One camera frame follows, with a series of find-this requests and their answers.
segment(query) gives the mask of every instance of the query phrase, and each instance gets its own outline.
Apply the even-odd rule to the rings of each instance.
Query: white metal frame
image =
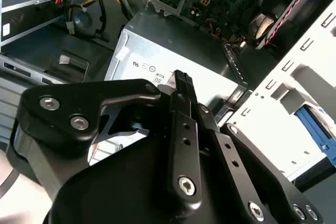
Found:
[[[281,62],[230,118],[289,180],[314,166],[325,155],[294,115],[271,97],[282,84],[300,89],[291,77],[299,65],[311,67],[336,86],[336,0],[324,10]]]

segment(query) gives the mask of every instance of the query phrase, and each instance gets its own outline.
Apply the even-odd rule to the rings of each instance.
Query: silver screw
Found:
[[[250,201],[248,203],[248,208],[250,209],[251,214],[256,218],[258,221],[264,221],[264,213],[262,212],[261,208],[255,204],[254,202]]]
[[[209,109],[208,109],[206,106],[202,105],[202,104],[201,104],[201,109],[202,109],[205,113],[209,113]]]
[[[73,118],[71,118],[70,124],[72,127],[79,131],[86,130],[89,127],[88,120],[82,118],[81,116],[74,116]]]
[[[238,133],[238,130],[237,128],[233,127],[233,126],[230,126],[230,130],[233,131],[233,133],[237,134]]]
[[[294,205],[293,209],[294,209],[295,213],[300,217],[301,220],[306,219],[305,214],[302,212],[302,210],[298,206]]]
[[[59,109],[59,102],[52,97],[43,97],[40,100],[40,106],[45,110],[58,110]]]
[[[179,178],[178,184],[180,189],[188,196],[192,196],[195,193],[195,185],[191,179],[187,177]]]
[[[318,220],[319,217],[317,216],[317,214],[315,213],[315,211],[313,209],[311,209],[310,206],[306,205],[306,210],[308,211],[309,215],[314,219],[314,220]]]

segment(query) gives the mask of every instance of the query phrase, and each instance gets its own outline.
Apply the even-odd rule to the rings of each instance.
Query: black mechanical arm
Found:
[[[53,200],[45,223],[323,223],[240,129],[219,130],[186,73],[169,83],[164,92],[122,80],[23,93],[7,157],[19,170],[29,163]],[[148,136],[88,165],[93,143],[139,128]]]

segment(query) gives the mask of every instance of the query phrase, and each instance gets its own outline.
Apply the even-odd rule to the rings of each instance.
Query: bolt hole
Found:
[[[186,129],[186,130],[190,130],[190,126],[186,123],[183,124],[183,127]]]
[[[232,160],[232,164],[233,164],[234,166],[236,166],[236,167],[239,167],[238,162],[235,161],[235,160]]]
[[[191,145],[191,142],[190,142],[190,140],[189,139],[187,139],[187,138],[182,138],[182,143],[184,143],[185,145],[187,145],[187,146],[190,146]]]

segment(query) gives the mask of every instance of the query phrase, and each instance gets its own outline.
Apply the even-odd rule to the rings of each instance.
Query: label sticker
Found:
[[[122,79],[143,78],[151,81],[154,85],[167,84],[173,72],[169,71],[163,65],[144,59],[137,53],[131,53],[127,62],[126,71],[122,75]]]
[[[11,33],[11,31],[10,31],[11,27],[10,26],[11,26],[10,23],[2,26],[2,36],[7,36],[8,34]]]
[[[122,61],[130,52],[128,47],[122,47],[120,51],[117,53],[116,58]]]

